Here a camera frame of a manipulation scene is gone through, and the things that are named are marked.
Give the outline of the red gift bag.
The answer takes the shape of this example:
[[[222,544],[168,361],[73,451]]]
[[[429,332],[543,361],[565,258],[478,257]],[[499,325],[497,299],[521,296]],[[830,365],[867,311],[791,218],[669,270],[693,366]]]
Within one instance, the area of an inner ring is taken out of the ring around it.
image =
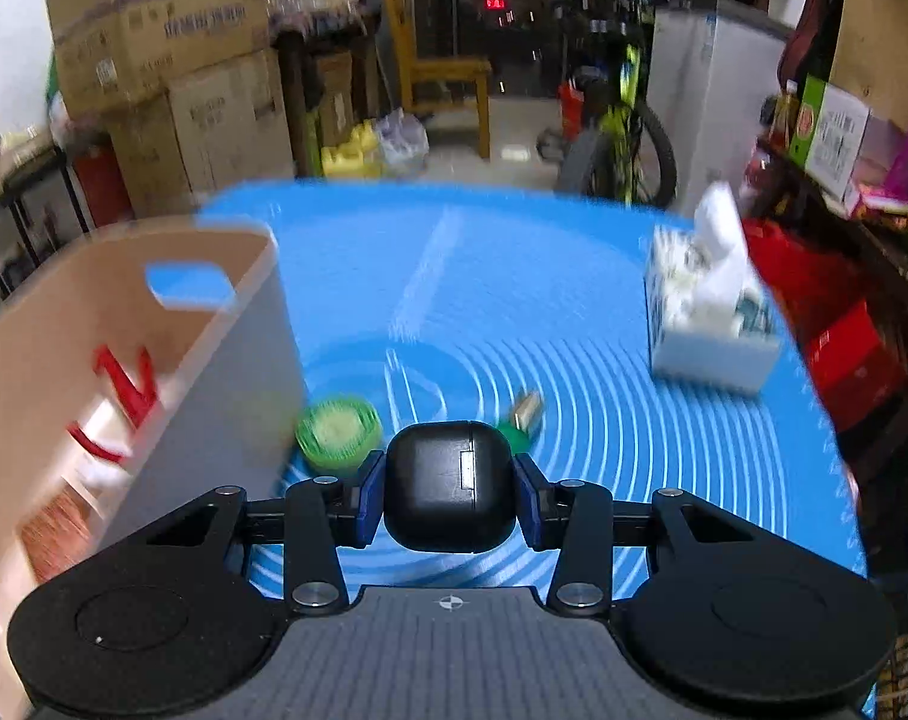
[[[744,232],[833,426],[858,426],[908,382],[903,344],[874,316],[862,268],[774,221],[747,220]]]

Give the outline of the red pliers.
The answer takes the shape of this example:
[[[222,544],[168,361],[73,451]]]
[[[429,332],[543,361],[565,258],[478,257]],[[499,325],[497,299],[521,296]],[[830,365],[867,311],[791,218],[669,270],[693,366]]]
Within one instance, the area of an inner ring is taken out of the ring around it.
[[[107,403],[130,427],[132,434],[138,433],[146,419],[161,403],[154,362],[145,346],[136,353],[136,372],[140,378],[133,380],[117,356],[106,344],[97,346],[92,360],[92,372],[109,383]],[[94,440],[78,421],[70,422],[67,433],[86,454],[97,460],[122,466],[130,454],[127,450],[109,449],[106,444]]]

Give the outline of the white tissue box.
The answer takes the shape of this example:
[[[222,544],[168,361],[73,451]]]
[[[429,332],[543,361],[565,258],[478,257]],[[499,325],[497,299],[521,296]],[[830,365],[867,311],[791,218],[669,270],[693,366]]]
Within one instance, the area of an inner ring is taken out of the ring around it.
[[[654,229],[644,289],[654,376],[760,393],[783,342],[729,184],[706,188],[690,231]]]

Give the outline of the wooden chair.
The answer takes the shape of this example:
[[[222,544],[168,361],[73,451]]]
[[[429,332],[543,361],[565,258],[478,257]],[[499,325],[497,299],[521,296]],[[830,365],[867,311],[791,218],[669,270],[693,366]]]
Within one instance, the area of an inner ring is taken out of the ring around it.
[[[473,109],[477,113],[478,156],[488,161],[491,158],[490,121],[490,62],[483,57],[437,57],[424,59],[416,50],[412,16],[408,13],[405,0],[382,0],[387,15],[390,36],[394,43],[395,64],[397,64],[400,107],[410,114],[436,114],[441,110]],[[416,90],[431,83],[460,83],[472,85],[474,99],[452,99],[452,101],[428,101],[416,99]]]

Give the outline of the green children's bicycle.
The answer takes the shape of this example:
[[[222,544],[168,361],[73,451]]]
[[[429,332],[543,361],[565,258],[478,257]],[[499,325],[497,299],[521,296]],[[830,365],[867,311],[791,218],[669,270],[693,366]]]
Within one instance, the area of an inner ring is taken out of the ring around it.
[[[666,210],[677,163],[648,105],[654,15],[643,0],[545,0],[561,37],[561,85],[584,93],[582,128],[572,142],[538,135],[537,153],[558,166],[555,192]]]

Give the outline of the green round ointment tin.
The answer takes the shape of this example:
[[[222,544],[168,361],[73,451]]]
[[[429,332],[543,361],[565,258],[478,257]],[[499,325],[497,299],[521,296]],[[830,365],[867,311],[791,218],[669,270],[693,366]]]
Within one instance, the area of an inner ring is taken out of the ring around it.
[[[364,398],[326,398],[302,413],[296,442],[316,475],[349,475],[382,445],[382,422]]]

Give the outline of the white freezer cabinet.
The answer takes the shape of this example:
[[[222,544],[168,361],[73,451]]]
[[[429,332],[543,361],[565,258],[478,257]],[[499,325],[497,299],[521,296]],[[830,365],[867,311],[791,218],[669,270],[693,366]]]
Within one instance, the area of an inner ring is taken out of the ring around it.
[[[737,187],[778,93],[789,28],[732,0],[693,0],[655,13],[648,105],[677,163],[670,210],[689,218],[711,184]]]

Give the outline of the red bucket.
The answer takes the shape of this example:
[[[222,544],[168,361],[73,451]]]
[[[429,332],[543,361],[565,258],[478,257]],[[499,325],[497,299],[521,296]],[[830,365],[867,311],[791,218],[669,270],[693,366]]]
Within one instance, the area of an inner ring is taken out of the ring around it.
[[[564,82],[558,88],[559,110],[561,110],[561,135],[566,142],[572,142],[582,128],[584,93],[573,82]]]

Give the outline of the green white product box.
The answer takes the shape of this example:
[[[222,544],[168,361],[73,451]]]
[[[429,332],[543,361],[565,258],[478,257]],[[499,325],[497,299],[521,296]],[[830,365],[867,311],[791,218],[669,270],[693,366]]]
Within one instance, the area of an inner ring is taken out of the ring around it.
[[[787,156],[823,192],[841,200],[858,162],[869,119],[869,107],[858,96],[809,76]]]

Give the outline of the beige plastic storage bin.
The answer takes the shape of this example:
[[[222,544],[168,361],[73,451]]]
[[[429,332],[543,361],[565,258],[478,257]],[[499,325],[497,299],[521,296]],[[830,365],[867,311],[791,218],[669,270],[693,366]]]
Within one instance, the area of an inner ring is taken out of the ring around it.
[[[16,606],[208,489],[270,493],[305,403],[275,238],[167,218],[73,242],[0,310],[0,718]]]

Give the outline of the lower cardboard box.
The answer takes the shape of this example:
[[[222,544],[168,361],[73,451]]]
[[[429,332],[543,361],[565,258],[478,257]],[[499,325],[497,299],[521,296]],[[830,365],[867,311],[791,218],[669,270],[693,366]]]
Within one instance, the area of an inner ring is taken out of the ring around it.
[[[275,50],[179,78],[109,115],[106,129],[138,218],[187,215],[233,185],[294,176]]]

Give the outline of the black metal shelf rack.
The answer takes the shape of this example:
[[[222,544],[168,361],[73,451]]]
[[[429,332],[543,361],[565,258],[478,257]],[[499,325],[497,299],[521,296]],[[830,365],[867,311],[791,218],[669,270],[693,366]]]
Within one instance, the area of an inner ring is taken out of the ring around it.
[[[55,143],[0,154],[0,302],[50,255],[91,231],[70,155]]]

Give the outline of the black earbuds case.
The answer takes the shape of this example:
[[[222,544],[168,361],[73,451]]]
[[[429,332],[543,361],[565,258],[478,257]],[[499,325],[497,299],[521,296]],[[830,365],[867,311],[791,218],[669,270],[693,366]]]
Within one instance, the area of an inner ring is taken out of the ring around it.
[[[508,439],[478,421],[405,427],[385,454],[382,518],[389,535],[407,550],[494,550],[516,525]]]

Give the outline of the blue silicone baking mat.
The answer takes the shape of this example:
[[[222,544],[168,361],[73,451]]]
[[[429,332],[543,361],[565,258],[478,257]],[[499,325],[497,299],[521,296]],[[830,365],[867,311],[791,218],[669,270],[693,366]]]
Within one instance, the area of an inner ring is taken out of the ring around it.
[[[828,419],[794,346],[758,397],[649,371],[651,213],[453,185],[236,188],[198,216],[260,223],[312,398],[356,394],[398,433],[545,401],[550,479],[654,502],[680,489],[850,571],[862,566]],[[615,626],[550,613],[556,557],[343,550],[348,613],[294,624],[214,718],[693,718]]]

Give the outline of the floral patterned small box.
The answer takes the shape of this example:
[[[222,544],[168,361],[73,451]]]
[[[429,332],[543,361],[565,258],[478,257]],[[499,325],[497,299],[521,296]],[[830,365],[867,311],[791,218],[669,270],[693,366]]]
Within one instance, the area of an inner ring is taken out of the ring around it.
[[[19,528],[19,538],[38,583],[67,571],[83,559],[91,539],[91,507],[68,484],[50,497]]]

